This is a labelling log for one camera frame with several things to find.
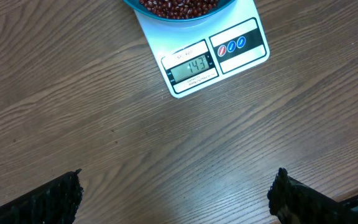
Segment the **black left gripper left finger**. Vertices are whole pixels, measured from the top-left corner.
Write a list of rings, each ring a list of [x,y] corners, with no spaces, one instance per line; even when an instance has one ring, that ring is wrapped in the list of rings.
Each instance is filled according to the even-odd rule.
[[[0,206],[0,224],[72,224],[83,198],[80,172],[67,172]]]

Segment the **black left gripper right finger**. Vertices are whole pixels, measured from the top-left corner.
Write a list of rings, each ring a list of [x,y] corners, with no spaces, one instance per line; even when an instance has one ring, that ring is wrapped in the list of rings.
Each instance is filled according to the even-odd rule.
[[[270,214],[282,224],[358,223],[358,213],[290,177],[284,168],[279,168],[267,198]]]

